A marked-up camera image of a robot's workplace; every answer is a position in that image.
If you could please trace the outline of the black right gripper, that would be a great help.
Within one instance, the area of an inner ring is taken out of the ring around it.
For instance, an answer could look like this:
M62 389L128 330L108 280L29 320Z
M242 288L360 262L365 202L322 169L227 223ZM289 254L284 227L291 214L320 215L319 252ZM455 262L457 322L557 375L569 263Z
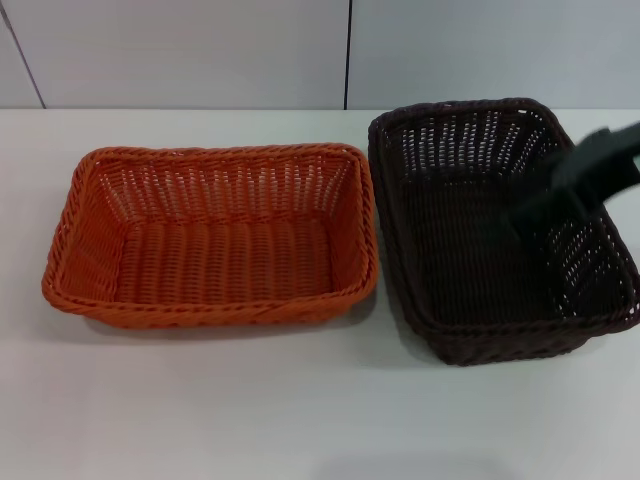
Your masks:
M514 184L503 215L518 236L533 236L564 222L586 222L584 206L600 206L639 184L639 126L593 132L561 156L550 186Z

